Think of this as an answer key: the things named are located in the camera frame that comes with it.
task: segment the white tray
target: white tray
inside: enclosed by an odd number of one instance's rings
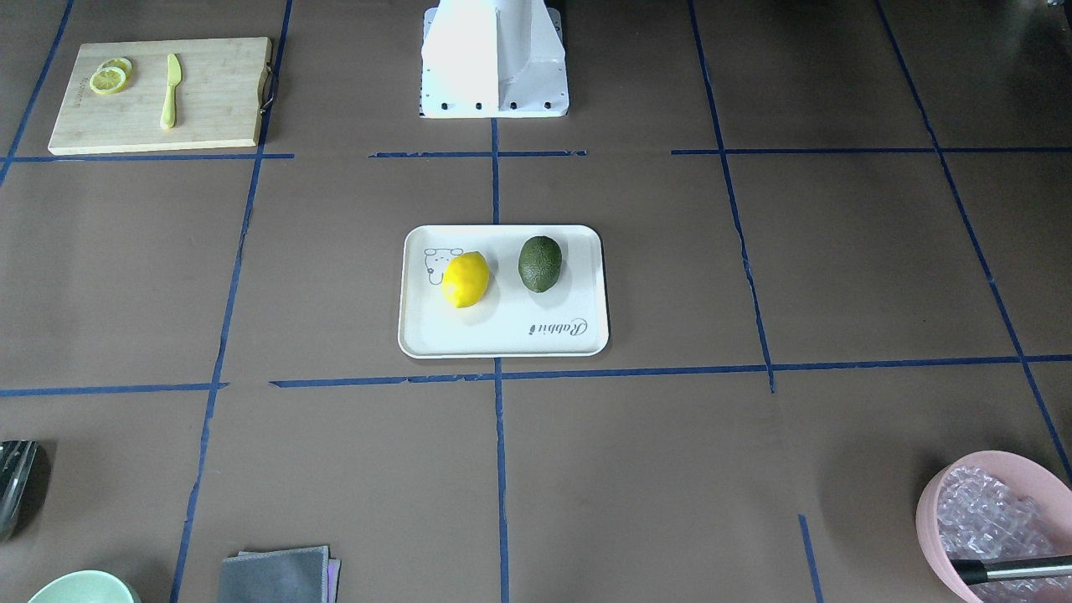
[[[518,275],[521,247],[538,235],[562,248],[562,275],[544,293]],[[476,305],[455,308],[443,296],[443,271],[467,251],[488,261],[491,282]],[[609,337],[602,245],[587,226],[429,225],[405,237],[399,347],[410,356],[591,356]]]

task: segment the cartoon animal drawing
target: cartoon animal drawing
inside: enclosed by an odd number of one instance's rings
[[[465,250],[457,247],[453,249],[426,249],[425,267],[428,268],[428,282],[443,284],[443,273],[446,271],[447,264],[464,252]]]

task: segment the knife handle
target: knife handle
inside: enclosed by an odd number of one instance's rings
[[[164,112],[160,114],[160,127],[168,130],[175,126],[175,86],[164,92]]]

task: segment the mint green bowl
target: mint green bowl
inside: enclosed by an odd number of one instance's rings
[[[83,570],[48,583],[29,603],[142,603],[142,600],[116,576]]]

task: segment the bowl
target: bowl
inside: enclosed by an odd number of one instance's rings
[[[29,603],[142,603],[134,589],[107,572],[83,570],[60,576]]]
[[[978,467],[1003,482],[1018,497],[1031,497],[1039,503],[1042,519],[1052,532],[1046,535],[1059,554],[1072,553],[1072,490],[1042,466],[1022,456],[983,451],[950,465],[930,480],[915,511],[915,532],[930,569],[957,597],[970,603],[984,603],[953,569],[938,533],[938,496],[941,484],[957,467]]]

